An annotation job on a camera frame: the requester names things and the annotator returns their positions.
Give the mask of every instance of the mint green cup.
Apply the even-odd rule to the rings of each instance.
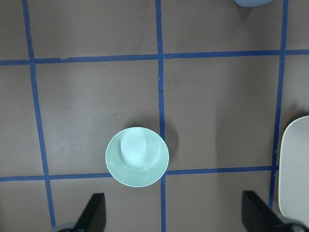
[[[169,164],[169,150],[154,131],[132,127],[112,138],[105,161],[111,175],[120,183],[145,187],[163,176]]]

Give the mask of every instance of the blue tape line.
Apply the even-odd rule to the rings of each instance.
[[[50,217],[51,226],[53,228],[56,226],[55,213],[54,213],[54,206],[53,206],[53,199],[52,199],[52,191],[50,188],[50,180],[48,177],[49,172],[48,172],[48,165],[47,165],[47,158],[46,158],[46,151],[45,151],[42,119],[41,119],[41,113],[40,113],[40,104],[39,104],[38,88],[37,88],[37,81],[36,81],[36,69],[35,69],[34,52],[33,52],[33,47],[32,47],[31,33],[30,33],[30,18],[29,18],[27,0],[22,0],[22,4],[23,4],[27,48],[28,48],[28,56],[29,56],[29,64],[30,64],[30,79],[31,79],[34,111],[35,111],[35,117],[36,117],[36,122],[37,122],[43,173],[45,177],[45,187],[46,187],[46,194],[47,194],[47,201],[48,201],[48,208],[49,208],[49,217]]]
[[[158,95],[159,95],[159,121],[160,136],[165,140],[165,116],[164,116],[164,62],[163,62],[163,39],[161,24],[161,0],[155,1],[156,18],[156,41],[158,48]],[[166,173],[161,178],[161,231],[166,232]]]
[[[110,173],[91,173],[91,174],[67,174],[67,175],[51,175],[51,180],[65,179],[87,179],[87,178],[106,178],[112,177]]]
[[[281,117],[281,105],[282,105],[282,91],[283,91],[283,79],[284,79],[284,62],[285,62],[285,54],[286,54],[285,49],[286,49],[287,20],[288,20],[288,0],[284,0],[283,1],[283,12],[282,12],[281,54],[280,54],[280,65],[279,65],[276,118],[275,118],[272,163],[271,163],[272,168],[271,168],[269,199],[268,199],[268,206],[270,208],[272,208],[273,202],[274,202],[275,182],[276,182],[280,117]]]
[[[161,179],[161,231],[166,232],[166,175]]]
[[[27,65],[27,64],[29,64],[29,60],[26,59],[0,60],[0,66]]]
[[[149,55],[127,55],[127,56],[101,56],[101,57],[70,57],[61,58],[36,58],[36,64],[54,64],[54,63],[82,63],[82,62],[102,62],[102,61],[126,61],[126,60],[155,60],[157,54]]]
[[[51,187],[50,187],[50,180],[49,180],[48,176],[45,176],[45,177],[46,177],[45,186],[46,186],[46,194],[47,194],[47,202],[48,202],[48,208],[49,208],[50,222],[51,222],[52,228],[54,228],[56,226],[56,220],[55,220],[52,190],[51,190]]]
[[[271,171],[272,166],[168,170],[167,175]]]
[[[165,116],[164,116],[164,62],[163,62],[163,42],[161,25],[161,0],[155,1],[156,12],[156,38],[158,48],[158,94],[159,94],[159,121],[160,136],[165,140]]]
[[[286,55],[309,55],[309,49],[286,50]]]
[[[29,18],[29,10],[27,0],[22,0],[23,3],[23,13],[24,13],[24,22],[26,29],[26,39],[27,39],[27,48],[28,48],[28,56],[29,60],[34,60],[34,53],[32,48],[32,39],[30,34],[30,18]]]
[[[164,54],[164,59],[173,58],[211,58],[211,57],[251,57],[251,56],[278,56],[280,50],[261,51],[227,51],[227,52],[191,52]]]
[[[36,70],[35,70],[34,63],[30,64],[30,78],[31,78],[32,96],[33,96],[33,103],[34,103],[34,112],[35,112],[35,117],[36,117],[36,122],[37,122],[39,143],[40,143],[40,149],[41,149],[43,173],[44,175],[48,175],[49,172],[48,172],[47,157],[46,157],[46,151],[45,151],[45,142],[44,142],[44,135],[43,135],[40,103],[39,103],[38,88],[37,88],[37,81],[36,81]]]
[[[286,55],[309,55],[309,49],[286,50]],[[195,52],[195,53],[173,53],[163,54],[163,59],[173,58],[211,58],[211,57],[246,57],[246,56],[278,56],[280,50],[261,50],[261,51],[226,51],[226,52]],[[126,60],[155,60],[157,54],[149,55],[126,55],[126,56],[101,56],[101,57],[70,57],[61,58],[35,58],[36,64],[54,64],[54,63],[83,63],[83,62],[101,62],[101,61],[126,61]],[[0,66],[9,65],[27,65],[29,60],[0,60]]]
[[[0,177],[0,182],[7,181],[31,181],[31,180],[44,180],[45,177],[43,175],[33,175],[33,176],[8,176],[8,177]]]

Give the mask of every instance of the light green plate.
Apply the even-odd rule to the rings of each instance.
[[[130,187],[144,187],[162,177],[168,167],[169,150],[154,131],[132,127],[112,138],[105,160],[117,181]]]
[[[279,164],[279,207],[287,218],[309,227],[309,116],[285,129]]]

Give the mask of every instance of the floor tile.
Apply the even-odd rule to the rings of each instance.
[[[36,58],[155,54],[155,2],[32,0]]]
[[[286,56],[285,58],[277,164],[280,161],[280,146],[284,130],[292,121],[309,115],[308,65],[309,56]]]
[[[22,1],[1,1],[0,28],[0,60],[28,59]]]
[[[28,66],[0,67],[0,176],[41,175]]]
[[[44,181],[0,182],[0,231],[50,230]]]
[[[51,174],[107,172],[116,133],[159,133],[157,61],[38,65],[37,79]]]
[[[245,232],[241,194],[268,202],[270,172],[167,176],[167,231]]]
[[[309,49],[308,11],[308,1],[289,1],[287,49]]]
[[[282,1],[241,8],[232,0],[162,1],[165,53],[279,49]]]
[[[57,224],[76,221],[91,195],[104,192],[105,232],[161,230],[160,181],[131,188],[113,178],[54,180],[51,187]]]
[[[271,164],[278,57],[165,61],[169,169]]]

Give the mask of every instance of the blue tape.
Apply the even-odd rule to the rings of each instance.
[[[161,179],[161,231],[166,232],[166,175]]]
[[[65,179],[87,179],[87,178],[106,178],[112,177],[110,173],[93,173],[93,174],[67,174],[67,175],[51,175],[51,180]]]
[[[44,180],[45,177],[43,175],[33,175],[33,176],[8,176],[8,177],[0,177],[0,182],[7,181],[31,181],[31,180]]]
[[[52,191],[50,188],[50,180],[48,177],[49,172],[48,172],[47,157],[46,157],[46,151],[45,151],[42,119],[41,119],[41,113],[40,113],[40,104],[39,104],[38,88],[37,88],[37,81],[36,81],[36,69],[35,69],[34,52],[33,52],[33,47],[32,47],[31,33],[30,33],[30,18],[29,18],[27,0],[22,0],[22,4],[23,4],[27,48],[28,48],[28,56],[29,56],[29,64],[30,64],[30,79],[31,79],[34,111],[35,111],[35,117],[36,117],[36,122],[37,122],[38,137],[39,137],[41,157],[42,157],[42,166],[43,166],[43,172],[44,172],[44,177],[45,177],[45,187],[46,187],[46,194],[47,194],[47,201],[48,201],[48,208],[49,208],[49,217],[50,217],[51,226],[53,228],[56,226],[55,213],[54,213],[54,206],[53,206],[53,199],[52,199]]]
[[[36,117],[36,122],[37,122],[40,150],[41,150],[41,157],[42,157],[43,172],[44,172],[44,175],[48,175],[49,171],[48,171],[47,157],[46,157],[46,151],[45,151],[45,142],[44,142],[44,135],[43,135],[40,103],[39,103],[38,88],[37,88],[37,81],[36,81],[36,70],[35,70],[34,63],[30,63],[30,78],[31,78],[32,96],[33,96],[33,103],[34,103],[34,112],[35,112],[35,117]]]
[[[30,17],[29,17],[28,3],[27,3],[27,0],[22,0],[22,3],[23,3],[25,29],[26,29],[28,56],[29,56],[29,60],[32,61],[34,60],[34,53],[33,53],[33,48],[32,48],[31,34],[30,34]]]
[[[45,177],[46,177],[45,186],[46,186],[46,194],[47,194],[47,202],[48,202],[48,208],[49,208],[50,222],[51,222],[52,228],[54,228],[56,226],[56,220],[55,220],[52,190],[50,188],[50,180],[49,180],[48,176],[45,176]]]
[[[164,59],[174,59],[174,58],[278,56],[278,55],[280,55],[280,50],[173,53],[173,54],[164,54],[163,57]]]
[[[283,12],[282,12],[281,54],[280,54],[280,65],[279,65],[276,118],[275,118],[272,163],[271,163],[272,168],[271,168],[269,199],[268,199],[268,206],[270,208],[272,208],[273,202],[274,202],[275,183],[276,183],[280,117],[281,117],[282,92],[283,92],[283,80],[284,80],[284,63],[285,63],[285,54],[286,54],[285,49],[286,49],[287,19],[288,19],[288,0],[284,0],[283,1]]]
[[[164,62],[163,62],[163,39],[161,24],[161,0],[155,1],[156,17],[156,40],[158,48],[158,95],[159,95],[159,121],[160,136],[165,140],[165,116],[164,116]],[[166,232],[166,173],[161,178],[161,231]]]
[[[0,66],[27,65],[27,64],[29,64],[29,60],[26,59],[0,60]]]
[[[286,50],[286,55],[309,55],[309,49]]]
[[[167,175],[271,171],[272,166],[168,170]]]
[[[54,63],[83,63],[83,62],[102,62],[102,61],[126,61],[126,60],[155,60],[157,54],[149,55],[127,55],[127,56],[101,56],[101,57],[70,57],[61,58],[36,58],[36,64],[54,64]]]

